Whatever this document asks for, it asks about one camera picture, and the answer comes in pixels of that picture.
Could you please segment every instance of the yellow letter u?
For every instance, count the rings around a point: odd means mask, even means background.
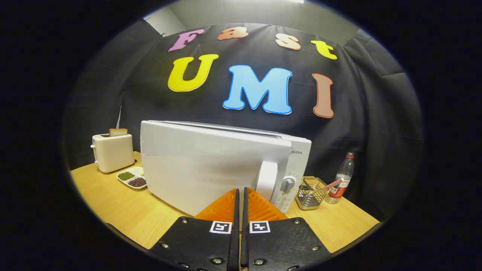
[[[184,72],[186,71],[189,62],[194,60],[193,57],[183,57],[176,59],[173,64],[174,68],[169,75],[167,81],[167,86],[176,92],[191,91],[200,87],[206,79],[208,78],[209,70],[211,69],[211,64],[219,56],[217,54],[204,54],[199,57],[201,64],[199,65],[198,74],[196,77],[189,81],[183,79]]]

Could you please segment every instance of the bottle label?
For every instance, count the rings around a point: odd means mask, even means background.
[[[343,193],[345,193],[345,190],[347,189],[347,186],[350,180],[345,180],[344,182],[333,186],[330,189],[330,192],[328,192],[328,195],[330,195],[330,197],[332,198],[337,198],[337,199],[341,198],[341,196],[343,196]]]

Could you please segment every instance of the orange gripper pad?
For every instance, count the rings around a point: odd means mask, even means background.
[[[248,187],[248,221],[275,221],[288,219],[269,200]]]
[[[233,222],[235,198],[236,188],[222,195],[194,218],[209,221]]]

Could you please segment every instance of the midea logo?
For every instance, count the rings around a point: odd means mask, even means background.
[[[290,154],[293,154],[293,153],[302,154],[302,152],[295,150],[294,148],[291,148]]]

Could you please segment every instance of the letter m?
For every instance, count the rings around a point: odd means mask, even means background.
[[[267,93],[268,101],[263,104],[264,111],[283,115],[291,113],[291,106],[288,105],[288,79],[292,76],[291,71],[272,68],[261,82],[248,65],[234,65],[229,67],[229,71],[233,74],[233,81],[229,98],[223,102],[224,108],[243,109],[241,94],[244,90],[251,109],[256,109]]]

